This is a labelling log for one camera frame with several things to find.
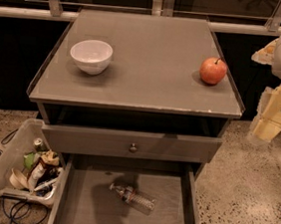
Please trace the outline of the clear plastic water bottle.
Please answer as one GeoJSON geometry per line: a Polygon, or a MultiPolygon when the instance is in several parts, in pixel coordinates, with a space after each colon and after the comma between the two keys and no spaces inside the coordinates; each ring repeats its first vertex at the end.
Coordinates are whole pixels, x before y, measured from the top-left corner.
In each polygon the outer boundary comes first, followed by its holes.
{"type": "Polygon", "coordinates": [[[136,211],[149,215],[153,212],[157,201],[154,197],[149,196],[134,187],[127,185],[117,185],[112,183],[110,190],[114,191],[118,197],[128,206],[134,208],[136,211]]]}

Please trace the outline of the grey drawer cabinet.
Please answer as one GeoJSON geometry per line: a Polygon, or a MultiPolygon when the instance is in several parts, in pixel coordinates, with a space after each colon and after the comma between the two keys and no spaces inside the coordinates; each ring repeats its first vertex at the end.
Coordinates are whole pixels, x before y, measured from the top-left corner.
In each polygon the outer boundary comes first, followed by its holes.
{"type": "MultiPolygon", "coordinates": [[[[199,77],[200,63],[218,55],[217,45],[202,20],[84,9],[42,65],[28,96],[44,124],[222,139],[243,106],[231,79],[210,87],[199,77]],[[81,71],[71,58],[70,49],[84,40],[113,47],[110,64],[98,75],[81,71]]],[[[208,163],[166,162],[190,165],[194,181],[208,163]]]]}

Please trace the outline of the top drawer with knob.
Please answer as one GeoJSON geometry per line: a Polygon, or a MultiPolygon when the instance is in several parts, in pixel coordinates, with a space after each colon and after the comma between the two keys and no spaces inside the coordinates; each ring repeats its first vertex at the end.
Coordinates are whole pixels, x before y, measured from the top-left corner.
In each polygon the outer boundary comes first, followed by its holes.
{"type": "Polygon", "coordinates": [[[56,152],[147,160],[207,163],[221,145],[215,137],[63,124],[43,124],[42,132],[56,152]]]}

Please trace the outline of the open middle drawer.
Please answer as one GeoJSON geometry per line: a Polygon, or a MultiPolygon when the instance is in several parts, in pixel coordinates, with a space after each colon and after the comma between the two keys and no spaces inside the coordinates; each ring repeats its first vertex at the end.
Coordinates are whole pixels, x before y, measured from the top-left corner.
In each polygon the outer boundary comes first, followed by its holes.
{"type": "Polygon", "coordinates": [[[71,155],[47,224],[200,224],[184,162],[71,155]]]}

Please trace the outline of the white squeeze bottle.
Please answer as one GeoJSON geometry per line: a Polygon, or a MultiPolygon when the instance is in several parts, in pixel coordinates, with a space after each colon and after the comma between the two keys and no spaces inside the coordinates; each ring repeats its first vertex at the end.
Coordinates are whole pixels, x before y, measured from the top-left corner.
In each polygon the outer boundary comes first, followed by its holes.
{"type": "Polygon", "coordinates": [[[44,176],[46,168],[44,167],[42,162],[39,162],[36,167],[30,173],[30,177],[28,178],[28,189],[33,192],[34,188],[37,186],[38,179],[44,176]]]}

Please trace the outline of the red apple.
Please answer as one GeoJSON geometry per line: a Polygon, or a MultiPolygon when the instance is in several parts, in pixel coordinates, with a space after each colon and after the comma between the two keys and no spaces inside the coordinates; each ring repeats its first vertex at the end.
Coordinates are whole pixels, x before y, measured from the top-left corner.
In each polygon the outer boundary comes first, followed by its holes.
{"type": "Polygon", "coordinates": [[[204,83],[217,85],[227,74],[227,66],[220,58],[207,58],[201,63],[199,74],[204,83]]]}

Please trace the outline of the white ceramic bowl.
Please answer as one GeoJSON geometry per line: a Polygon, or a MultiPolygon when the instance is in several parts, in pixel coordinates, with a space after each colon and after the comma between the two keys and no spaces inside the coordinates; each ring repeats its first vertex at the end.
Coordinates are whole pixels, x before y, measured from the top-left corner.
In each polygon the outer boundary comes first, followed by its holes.
{"type": "Polygon", "coordinates": [[[89,75],[98,75],[110,64],[113,47],[104,41],[84,40],[75,44],[70,54],[78,69],[89,75]]]}

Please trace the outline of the crumpled brown paper bag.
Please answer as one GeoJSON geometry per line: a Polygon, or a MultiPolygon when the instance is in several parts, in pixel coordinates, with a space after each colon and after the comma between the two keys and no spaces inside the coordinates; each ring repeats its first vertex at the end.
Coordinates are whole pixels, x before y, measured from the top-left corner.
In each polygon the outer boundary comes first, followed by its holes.
{"type": "Polygon", "coordinates": [[[44,161],[45,164],[50,164],[52,166],[58,166],[60,160],[59,156],[52,150],[48,150],[42,153],[41,159],[44,161]]]}

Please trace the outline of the small metal can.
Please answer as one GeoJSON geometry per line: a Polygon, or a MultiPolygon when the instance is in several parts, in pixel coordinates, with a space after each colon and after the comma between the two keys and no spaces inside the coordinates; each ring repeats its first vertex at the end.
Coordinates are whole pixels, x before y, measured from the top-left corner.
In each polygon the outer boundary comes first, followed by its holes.
{"type": "Polygon", "coordinates": [[[36,149],[36,151],[45,151],[47,149],[46,145],[45,145],[45,142],[43,141],[42,138],[35,138],[33,140],[33,144],[34,144],[34,147],[36,149]]]}

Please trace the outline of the green packet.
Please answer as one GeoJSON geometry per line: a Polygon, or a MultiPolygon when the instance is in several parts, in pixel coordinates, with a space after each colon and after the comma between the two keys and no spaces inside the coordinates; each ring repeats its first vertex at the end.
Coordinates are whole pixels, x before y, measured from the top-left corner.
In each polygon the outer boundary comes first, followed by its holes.
{"type": "Polygon", "coordinates": [[[26,169],[31,169],[34,166],[34,159],[35,159],[35,154],[34,152],[30,152],[27,155],[24,155],[24,166],[26,169]]]}

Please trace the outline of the metal railing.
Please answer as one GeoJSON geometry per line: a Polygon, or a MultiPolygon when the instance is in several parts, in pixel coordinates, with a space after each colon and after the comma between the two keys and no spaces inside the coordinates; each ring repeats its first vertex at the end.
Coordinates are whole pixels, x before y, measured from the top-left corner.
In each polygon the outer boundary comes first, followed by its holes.
{"type": "Polygon", "coordinates": [[[281,34],[281,0],[0,0],[2,18],[71,21],[82,9],[202,19],[221,33],[281,34]]]}

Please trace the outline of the small white cup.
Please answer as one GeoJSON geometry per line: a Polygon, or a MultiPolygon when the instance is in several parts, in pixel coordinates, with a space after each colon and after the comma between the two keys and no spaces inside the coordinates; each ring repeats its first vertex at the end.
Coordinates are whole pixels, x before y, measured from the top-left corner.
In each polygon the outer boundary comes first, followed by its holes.
{"type": "Polygon", "coordinates": [[[12,173],[9,177],[9,181],[11,182],[11,185],[15,189],[27,189],[29,187],[26,176],[17,169],[11,169],[12,173]]]}

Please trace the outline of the translucent plastic bin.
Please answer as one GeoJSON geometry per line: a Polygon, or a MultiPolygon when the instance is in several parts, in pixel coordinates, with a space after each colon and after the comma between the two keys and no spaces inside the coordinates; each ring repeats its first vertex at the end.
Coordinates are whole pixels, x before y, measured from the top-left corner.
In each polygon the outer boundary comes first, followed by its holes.
{"type": "Polygon", "coordinates": [[[21,198],[31,202],[40,202],[46,206],[53,206],[55,198],[54,184],[52,191],[45,196],[38,196],[28,189],[22,188],[19,184],[15,187],[11,184],[12,170],[19,170],[24,176],[28,174],[25,167],[24,158],[31,152],[35,151],[34,140],[41,138],[46,140],[42,132],[43,121],[41,119],[29,118],[25,120],[10,141],[9,147],[5,149],[0,157],[0,195],[12,198],[21,198]]]}

